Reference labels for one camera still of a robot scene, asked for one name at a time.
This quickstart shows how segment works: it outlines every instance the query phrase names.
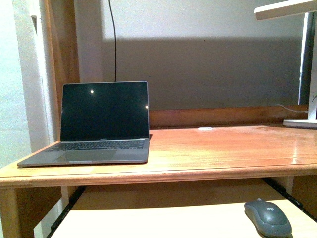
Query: laptop keyboard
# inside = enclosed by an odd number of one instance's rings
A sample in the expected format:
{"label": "laptop keyboard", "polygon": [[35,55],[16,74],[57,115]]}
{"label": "laptop keyboard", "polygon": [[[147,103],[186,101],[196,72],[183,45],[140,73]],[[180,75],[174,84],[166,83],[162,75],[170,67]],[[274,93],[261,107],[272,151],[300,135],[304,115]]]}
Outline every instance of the laptop keyboard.
{"label": "laptop keyboard", "polygon": [[143,149],[144,140],[62,143],[50,150]]}

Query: laptop trackpad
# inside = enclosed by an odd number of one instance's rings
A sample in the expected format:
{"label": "laptop trackpad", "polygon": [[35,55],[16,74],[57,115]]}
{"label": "laptop trackpad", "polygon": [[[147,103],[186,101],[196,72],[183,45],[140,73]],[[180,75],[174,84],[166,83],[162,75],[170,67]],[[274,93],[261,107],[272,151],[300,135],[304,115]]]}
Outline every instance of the laptop trackpad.
{"label": "laptop trackpad", "polygon": [[116,150],[71,150],[57,158],[56,162],[93,163],[112,160]]}

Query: laptop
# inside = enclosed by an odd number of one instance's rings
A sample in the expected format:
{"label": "laptop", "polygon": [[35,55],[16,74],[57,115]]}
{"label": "laptop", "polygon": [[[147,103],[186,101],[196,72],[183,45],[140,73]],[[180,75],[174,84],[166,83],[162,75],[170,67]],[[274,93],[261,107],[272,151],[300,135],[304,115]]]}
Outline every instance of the laptop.
{"label": "laptop", "polygon": [[148,101],[145,81],[65,84],[60,142],[17,165],[146,163]]}

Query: wooden panel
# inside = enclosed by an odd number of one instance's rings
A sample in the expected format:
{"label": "wooden panel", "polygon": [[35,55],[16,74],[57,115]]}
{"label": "wooden panel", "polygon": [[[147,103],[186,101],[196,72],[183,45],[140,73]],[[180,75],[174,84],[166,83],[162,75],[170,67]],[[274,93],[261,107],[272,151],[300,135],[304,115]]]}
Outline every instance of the wooden panel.
{"label": "wooden panel", "polygon": [[317,223],[260,179],[89,187],[52,238],[261,237],[244,203],[261,197],[277,204],[293,237],[311,238]]}
{"label": "wooden panel", "polygon": [[317,174],[317,130],[278,125],[151,130],[146,164],[0,169],[0,186],[238,179]]}
{"label": "wooden panel", "polygon": [[80,82],[74,2],[46,0],[46,24],[52,57],[52,81],[57,96],[56,118],[59,123],[63,84]]}
{"label": "wooden panel", "polygon": [[59,187],[0,190],[0,211],[6,238],[34,238],[34,227],[61,198]]}
{"label": "wooden panel", "polygon": [[22,238],[16,189],[0,190],[0,213],[5,238]]}
{"label": "wooden panel", "polygon": [[292,195],[317,217],[317,175],[294,177]]}
{"label": "wooden panel", "polygon": [[[288,106],[288,108],[307,111],[307,105]],[[281,106],[161,110],[150,111],[150,127],[281,123],[286,118],[306,119],[307,113],[295,113]]]}

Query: white cable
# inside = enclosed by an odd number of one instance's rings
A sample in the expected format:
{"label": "white cable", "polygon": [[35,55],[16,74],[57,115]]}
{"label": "white cable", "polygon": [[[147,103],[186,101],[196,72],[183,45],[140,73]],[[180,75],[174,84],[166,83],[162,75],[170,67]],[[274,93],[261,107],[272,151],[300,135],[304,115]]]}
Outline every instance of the white cable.
{"label": "white cable", "polygon": [[285,106],[283,106],[282,104],[276,104],[277,106],[281,106],[289,111],[292,111],[292,112],[295,112],[295,113],[308,113],[308,111],[296,111],[296,110],[293,110],[293,109],[290,109],[290,108],[287,108]]}

